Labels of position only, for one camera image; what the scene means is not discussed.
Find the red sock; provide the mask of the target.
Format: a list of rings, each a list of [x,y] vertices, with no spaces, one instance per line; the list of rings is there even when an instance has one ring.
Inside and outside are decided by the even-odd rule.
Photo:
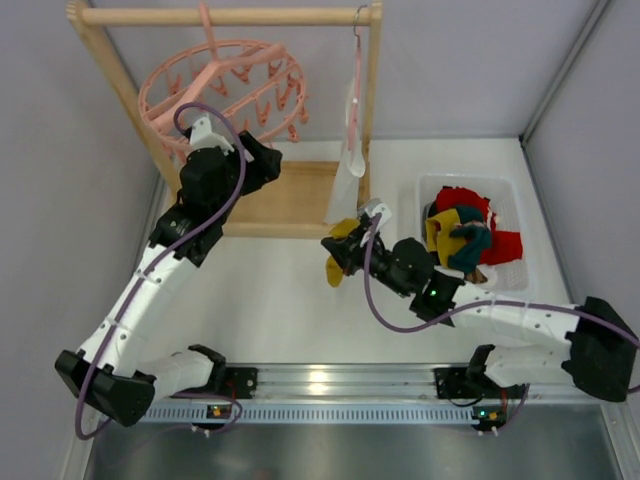
[[[492,231],[496,230],[498,217],[491,207],[490,199],[465,187],[443,187],[436,196],[436,212],[451,209],[456,206],[472,207],[478,210]]]
[[[491,236],[491,246],[485,249],[480,258],[481,264],[489,266],[521,260],[523,245],[519,232],[495,230]]]

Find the dark green sock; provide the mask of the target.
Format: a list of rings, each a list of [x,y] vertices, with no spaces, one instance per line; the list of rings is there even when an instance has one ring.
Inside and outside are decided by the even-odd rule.
[[[469,274],[480,264],[482,253],[492,245],[492,233],[482,212],[474,207],[455,206],[458,220],[448,234],[449,268]]]

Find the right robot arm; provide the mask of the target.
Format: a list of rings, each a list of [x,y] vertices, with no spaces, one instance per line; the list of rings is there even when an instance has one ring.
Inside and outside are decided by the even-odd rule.
[[[372,228],[356,225],[322,239],[329,254],[329,283],[336,286],[362,272],[371,313],[395,333],[447,325],[510,340],[508,346],[494,341],[475,349],[465,376],[476,391],[567,384],[595,399],[619,403],[639,390],[631,384],[639,338],[609,302],[589,296],[582,304],[562,306],[498,295],[436,270],[414,238],[387,249]],[[386,320],[374,303],[373,281],[409,300],[420,324],[401,327]]]

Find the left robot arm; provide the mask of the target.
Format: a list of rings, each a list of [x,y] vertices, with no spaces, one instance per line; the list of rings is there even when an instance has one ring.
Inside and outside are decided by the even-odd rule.
[[[175,203],[158,219],[142,260],[120,298],[94,333],[75,351],[64,350],[54,368],[76,397],[78,437],[84,408],[128,427],[156,401],[189,389],[216,394],[226,359],[196,344],[164,359],[141,353],[172,297],[202,265],[223,236],[237,200],[279,178],[282,154],[241,132],[225,146],[210,138],[188,154]]]

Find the pink round clip hanger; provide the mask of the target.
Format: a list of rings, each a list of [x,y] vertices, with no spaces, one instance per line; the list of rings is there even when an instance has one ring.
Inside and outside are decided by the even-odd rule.
[[[204,113],[190,108],[175,124],[175,111],[187,102],[216,109],[237,132],[246,130],[263,143],[280,137],[298,142],[298,127],[309,120],[307,84],[298,62],[281,43],[217,39],[208,13],[201,2],[206,41],[164,61],[140,88],[138,107],[146,127],[180,163],[189,151],[188,137],[180,131]]]

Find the yellow sock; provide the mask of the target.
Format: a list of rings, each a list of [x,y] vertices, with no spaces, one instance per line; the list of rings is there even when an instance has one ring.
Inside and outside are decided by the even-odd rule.
[[[451,236],[460,225],[460,216],[455,209],[442,211],[425,220],[426,249],[436,254],[441,266],[448,267],[450,258],[467,245],[464,237]]]
[[[360,221],[358,219],[345,218],[331,228],[329,237],[334,240],[344,239],[359,225]],[[329,255],[326,260],[325,272],[328,284],[333,288],[337,288],[344,277],[344,272],[332,255]]]

